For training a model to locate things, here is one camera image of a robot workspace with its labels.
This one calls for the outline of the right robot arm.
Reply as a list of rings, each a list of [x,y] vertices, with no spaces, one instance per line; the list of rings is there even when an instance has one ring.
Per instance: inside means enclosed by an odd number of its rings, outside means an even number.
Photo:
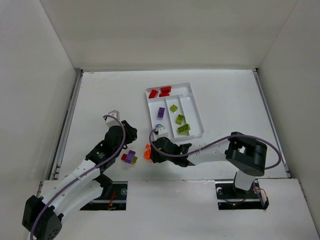
[[[265,174],[268,147],[263,139],[232,132],[229,136],[192,149],[191,143],[177,145],[167,137],[150,141],[153,163],[171,162],[182,168],[204,163],[229,162],[237,168],[233,184],[248,191]]]

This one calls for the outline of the red flower lego brick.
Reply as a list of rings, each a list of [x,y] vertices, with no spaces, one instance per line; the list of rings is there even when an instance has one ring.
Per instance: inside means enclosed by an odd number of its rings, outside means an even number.
[[[159,91],[156,90],[156,89],[153,89],[153,90],[150,92],[148,98],[149,98],[149,99],[153,99],[153,98],[156,98],[158,95],[159,95]]]

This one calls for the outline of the lime green small lego brick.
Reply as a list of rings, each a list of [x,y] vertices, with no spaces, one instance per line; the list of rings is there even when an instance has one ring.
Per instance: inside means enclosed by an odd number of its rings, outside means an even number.
[[[137,159],[138,159],[138,157],[137,157],[137,156],[134,156],[133,159],[132,159],[132,161],[131,161],[131,164],[134,165],[134,164],[137,162]]]

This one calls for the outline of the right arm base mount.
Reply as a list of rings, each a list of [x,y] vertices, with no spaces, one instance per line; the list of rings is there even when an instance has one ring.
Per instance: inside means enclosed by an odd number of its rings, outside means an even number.
[[[249,190],[235,187],[233,180],[215,182],[219,210],[266,210],[269,205],[267,192],[255,179]]]

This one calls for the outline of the red curved lego brick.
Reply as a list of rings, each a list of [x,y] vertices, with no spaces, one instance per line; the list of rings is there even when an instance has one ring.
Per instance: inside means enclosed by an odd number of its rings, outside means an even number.
[[[159,94],[159,97],[160,97],[160,98],[161,98],[161,97],[168,97],[168,96],[170,96],[170,94],[169,94],[168,92],[160,93],[160,94]]]

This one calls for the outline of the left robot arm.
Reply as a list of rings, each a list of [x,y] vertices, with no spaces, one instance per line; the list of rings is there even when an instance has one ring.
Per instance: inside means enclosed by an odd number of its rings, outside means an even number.
[[[67,178],[47,194],[29,197],[22,217],[29,238],[53,240],[67,215],[110,190],[113,181],[104,172],[115,163],[122,149],[137,139],[137,132],[126,120],[117,120]]]

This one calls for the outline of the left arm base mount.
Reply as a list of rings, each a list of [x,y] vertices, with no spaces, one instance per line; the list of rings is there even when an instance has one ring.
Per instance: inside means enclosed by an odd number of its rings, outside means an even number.
[[[113,181],[102,174],[97,178],[102,193],[91,200],[81,211],[125,211],[127,207],[128,182]]]

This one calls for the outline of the red square lego brick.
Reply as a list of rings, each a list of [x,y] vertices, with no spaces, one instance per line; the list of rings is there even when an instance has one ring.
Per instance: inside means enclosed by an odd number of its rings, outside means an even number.
[[[172,87],[171,86],[166,86],[166,87],[162,87],[160,89],[161,93],[170,93],[172,90]]]

